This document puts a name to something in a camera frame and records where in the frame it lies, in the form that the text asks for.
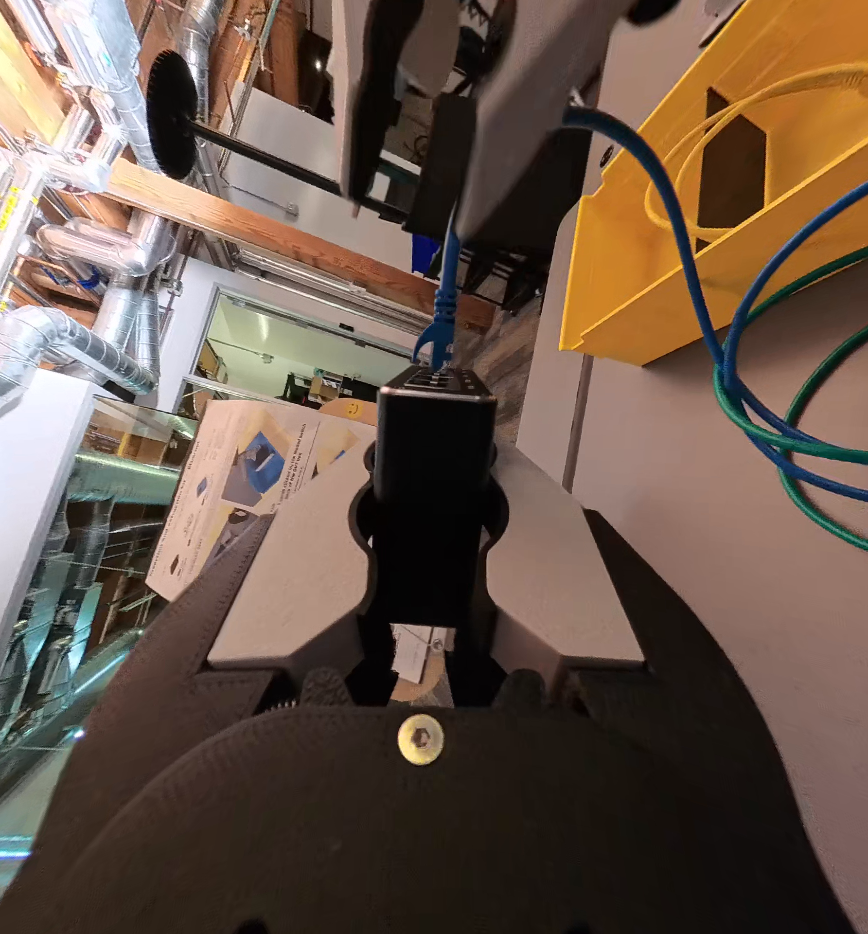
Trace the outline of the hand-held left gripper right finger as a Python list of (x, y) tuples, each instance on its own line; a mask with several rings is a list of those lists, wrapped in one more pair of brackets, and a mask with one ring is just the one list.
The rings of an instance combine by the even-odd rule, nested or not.
[(471, 607), (449, 654), (455, 706), (490, 706), (515, 671), (535, 672), (550, 697), (575, 672), (645, 671), (584, 509), (504, 443), (491, 467), (483, 534)]

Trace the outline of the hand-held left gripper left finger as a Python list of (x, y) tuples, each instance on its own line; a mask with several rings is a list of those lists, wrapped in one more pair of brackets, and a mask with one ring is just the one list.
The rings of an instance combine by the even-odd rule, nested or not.
[(355, 515), (373, 448), (357, 440), (277, 507), (207, 655), (211, 683), (236, 690), (241, 707), (258, 706), (275, 676), (299, 694), (323, 668), (355, 702), (388, 704), (393, 671), (371, 659), (360, 632), (374, 570)]

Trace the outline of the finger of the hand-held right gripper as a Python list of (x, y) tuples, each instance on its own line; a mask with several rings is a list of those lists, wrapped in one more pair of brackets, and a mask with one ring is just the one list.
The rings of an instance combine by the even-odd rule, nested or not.
[(354, 213), (370, 205), (402, 85), (437, 100), (460, 47), (461, 2), (333, 1), (331, 51), (337, 183)]
[(576, 90), (593, 106), (607, 47), (632, 1), (498, 2), (493, 62), (473, 93), (475, 132), (454, 213), (462, 243), (553, 243), (580, 197), (591, 134), (567, 129)]

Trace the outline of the black ethernet splitter box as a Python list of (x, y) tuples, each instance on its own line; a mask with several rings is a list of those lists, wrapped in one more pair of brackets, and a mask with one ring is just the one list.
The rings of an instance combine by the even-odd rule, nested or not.
[(496, 396), (471, 370), (415, 364), (378, 403), (373, 608), (391, 624), (460, 627), (476, 584)]

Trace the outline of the yellow plastic bin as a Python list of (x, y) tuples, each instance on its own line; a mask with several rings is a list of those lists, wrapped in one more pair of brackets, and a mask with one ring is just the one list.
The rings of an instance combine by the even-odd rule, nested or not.
[[(708, 91), (738, 104), (786, 78), (868, 65), (868, 2), (745, 2), (638, 133), (675, 180), (705, 134)], [(825, 208), (868, 181), (868, 94), (803, 90), (755, 104), (765, 136), (764, 205), (695, 253), (723, 328), (762, 268)], [(645, 365), (701, 338), (671, 229), (645, 207), (650, 178), (621, 145), (580, 201), (560, 349)]]

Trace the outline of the black flat panel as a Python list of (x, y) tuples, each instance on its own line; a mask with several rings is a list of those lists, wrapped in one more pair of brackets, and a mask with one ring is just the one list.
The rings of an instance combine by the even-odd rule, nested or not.
[[(406, 232), (443, 240), (461, 193), (473, 117), (468, 98), (442, 94), (437, 99), (419, 187), (403, 226)], [(462, 245), (548, 261), (564, 216), (581, 196), (590, 147), (590, 131), (557, 129), (486, 222), (473, 234), (461, 236)]]

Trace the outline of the instruction poster board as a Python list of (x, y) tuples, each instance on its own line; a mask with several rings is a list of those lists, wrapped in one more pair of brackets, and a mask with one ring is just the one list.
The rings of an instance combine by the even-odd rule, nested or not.
[[(373, 425), (295, 405), (250, 401), (208, 403), (150, 565), (149, 589), (167, 601), (159, 634), (151, 635), (167, 671), (212, 684), (207, 655), (278, 506), (327, 469), (361, 438), (376, 441)], [(377, 560), (372, 489), (359, 500), (355, 523), (373, 557), (374, 595), (360, 620), (371, 659), (393, 671), (388, 704), (399, 694), (396, 637), (373, 601)]]

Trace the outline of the black round ceiling fixture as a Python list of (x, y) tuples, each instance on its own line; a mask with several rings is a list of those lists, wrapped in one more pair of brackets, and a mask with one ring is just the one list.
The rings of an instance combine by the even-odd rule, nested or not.
[(172, 50), (161, 52), (148, 76), (146, 115), (152, 152), (160, 170), (170, 179), (185, 180), (197, 167), (197, 142), (201, 141), (341, 196), (337, 182), (200, 123), (196, 119), (197, 105), (194, 78), (183, 57)]

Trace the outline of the silver insulated pipe cluster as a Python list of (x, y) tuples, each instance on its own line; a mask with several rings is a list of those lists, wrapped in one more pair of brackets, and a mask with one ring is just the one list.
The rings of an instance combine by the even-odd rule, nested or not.
[[(134, 395), (159, 380), (158, 273), (174, 234), (165, 218), (133, 211), (124, 231), (87, 217), (48, 223), (47, 193), (101, 194), (130, 149), (159, 172), (150, 152), (139, 85), (140, 42), (125, 2), (9, 2), (40, 61), (72, 105), (49, 142), (0, 148), (0, 416), (18, 402), (44, 360)], [(58, 307), (15, 307), (6, 295), (21, 260), (63, 263), (79, 288), (108, 285), (94, 326)]]

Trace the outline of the silver spiral air duct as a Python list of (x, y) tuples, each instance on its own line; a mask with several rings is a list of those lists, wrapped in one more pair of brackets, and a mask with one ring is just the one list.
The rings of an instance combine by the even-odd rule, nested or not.
[[(176, 51), (183, 58), (194, 81), (195, 120), (203, 124), (209, 119), (211, 44), (216, 37), (224, 6), (224, 1), (184, 2), (179, 23)], [(203, 138), (199, 138), (195, 145), (196, 186), (214, 197), (221, 197), (221, 177), (214, 164), (215, 153)]]

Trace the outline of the wooden support post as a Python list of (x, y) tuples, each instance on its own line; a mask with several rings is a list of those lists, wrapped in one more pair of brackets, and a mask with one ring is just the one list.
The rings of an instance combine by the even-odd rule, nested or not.
[(106, 190), (121, 204), (223, 240), (242, 270), (334, 299), (378, 321), (419, 333), (433, 319), (434, 283), (209, 193), (118, 159)]

